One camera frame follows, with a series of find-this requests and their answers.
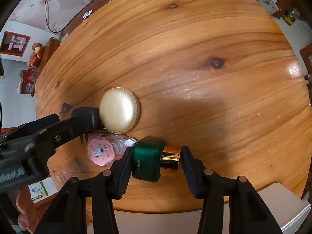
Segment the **black clamp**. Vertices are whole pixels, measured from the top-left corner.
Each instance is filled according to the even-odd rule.
[[[132,147],[109,170],[94,178],[70,178],[54,198],[35,234],[86,234],[86,197],[92,197],[94,234],[117,234],[112,199],[126,192],[131,175]]]
[[[60,121],[52,114],[0,137],[0,193],[29,185],[49,175],[46,165],[56,148],[76,137],[103,129],[98,108],[76,108]]]
[[[196,199],[204,199],[198,234],[222,233],[224,196],[230,200],[230,234],[282,234],[246,177],[221,177],[195,159],[187,146],[181,148],[181,162],[190,192]]]

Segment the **gold perfume cap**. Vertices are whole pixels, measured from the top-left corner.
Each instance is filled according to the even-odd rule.
[[[165,146],[160,161],[160,175],[175,177],[179,168],[181,149],[174,146]]]
[[[140,103],[129,90],[117,87],[107,91],[99,106],[99,116],[105,128],[115,134],[123,134],[137,124]]]

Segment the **pink toy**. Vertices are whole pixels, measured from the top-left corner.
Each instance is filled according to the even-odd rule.
[[[40,43],[34,43],[32,45],[33,53],[30,54],[30,61],[27,63],[28,66],[30,66],[32,69],[39,65],[43,48]]]
[[[12,48],[16,48],[19,52],[21,52],[23,50],[24,44],[26,43],[26,40],[27,39],[25,37],[17,37],[13,35],[8,49],[12,50]]]

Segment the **paper card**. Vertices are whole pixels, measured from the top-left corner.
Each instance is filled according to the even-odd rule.
[[[57,189],[51,177],[31,184],[28,187],[34,203],[57,193]]]

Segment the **cream round compact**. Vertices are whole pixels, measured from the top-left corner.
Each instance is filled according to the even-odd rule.
[[[115,134],[126,133],[135,127],[140,117],[140,103],[127,89],[117,87],[107,91],[99,106],[104,127]]]

